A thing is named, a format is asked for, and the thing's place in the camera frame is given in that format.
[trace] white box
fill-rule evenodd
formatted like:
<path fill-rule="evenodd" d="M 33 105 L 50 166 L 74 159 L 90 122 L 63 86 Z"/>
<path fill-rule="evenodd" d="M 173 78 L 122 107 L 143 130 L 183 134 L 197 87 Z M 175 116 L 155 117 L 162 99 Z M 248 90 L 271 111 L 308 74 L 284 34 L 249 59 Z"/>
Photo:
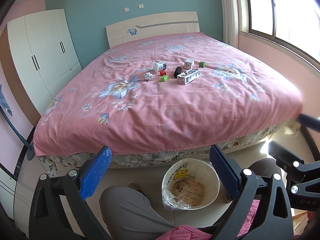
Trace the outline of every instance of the white box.
<path fill-rule="evenodd" d="M 192 68 L 179 74 L 177 78 L 180 84 L 186 85 L 200 76 L 201 76 L 200 69 Z"/>
<path fill-rule="evenodd" d="M 187 68 L 187 69 L 193 68 L 194 65 L 195 65 L 195 61 L 192 60 L 192 59 L 187 59 L 187 60 L 184 62 L 184 68 Z"/>
<path fill-rule="evenodd" d="M 166 70 L 167 69 L 167 64 L 164 61 L 153 61 L 152 69 L 154 72 L 158 73 L 161 70 Z"/>

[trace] curtain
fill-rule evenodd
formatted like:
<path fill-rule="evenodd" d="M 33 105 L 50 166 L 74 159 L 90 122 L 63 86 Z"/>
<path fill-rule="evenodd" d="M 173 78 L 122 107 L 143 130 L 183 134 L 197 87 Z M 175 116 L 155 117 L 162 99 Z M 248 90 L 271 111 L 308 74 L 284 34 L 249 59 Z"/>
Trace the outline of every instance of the curtain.
<path fill-rule="evenodd" d="M 238 47 L 239 21 L 237 0 L 222 0 L 223 42 Z"/>

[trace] plastic bag liner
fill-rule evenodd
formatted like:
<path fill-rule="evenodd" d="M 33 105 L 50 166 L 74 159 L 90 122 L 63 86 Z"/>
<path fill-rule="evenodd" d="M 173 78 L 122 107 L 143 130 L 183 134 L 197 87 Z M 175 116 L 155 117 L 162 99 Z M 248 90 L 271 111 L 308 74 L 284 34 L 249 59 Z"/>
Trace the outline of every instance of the plastic bag liner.
<path fill-rule="evenodd" d="M 178 181 L 193 178 L 204 186 L 204 195 L 200 204 L 192 206 L 183 200 L 175 200 L 171 193 L 172 186 Z M 212 165 L 196 159 L 183 159 L 165 174 L 162 181 L 162 202 L 166 209 L 171 210 L 197 210 L 209 206 L 219 194 L 219 177 Z"/>

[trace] white headboard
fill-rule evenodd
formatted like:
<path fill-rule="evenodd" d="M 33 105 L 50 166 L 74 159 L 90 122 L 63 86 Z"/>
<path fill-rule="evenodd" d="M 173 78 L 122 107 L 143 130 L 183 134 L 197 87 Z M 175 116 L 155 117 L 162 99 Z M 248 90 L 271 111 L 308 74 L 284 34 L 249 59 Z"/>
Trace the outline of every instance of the white headboard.
<path fill-rule="evenodd" d="M 197 12 L 170 12 L 141 16 L 106 27 L 110 48 L 157 35 L 200 32 Z"/>

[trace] light green toy brick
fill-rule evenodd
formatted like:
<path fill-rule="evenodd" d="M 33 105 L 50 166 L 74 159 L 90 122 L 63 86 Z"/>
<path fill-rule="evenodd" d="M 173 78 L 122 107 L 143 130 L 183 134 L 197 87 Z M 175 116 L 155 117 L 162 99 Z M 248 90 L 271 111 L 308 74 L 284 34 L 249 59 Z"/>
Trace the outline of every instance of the light green toy brick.
<path fill-rule="evenodd" d="M 205 62 L 204 61 L 200 61 L 199 62 L 199 67 L 205 67 Z"/>
<path fill-rule="evenodd" d="M 168 76 L 164 75 L 161 77 L 161 82 L 166 82 L 168 80 Z"/>

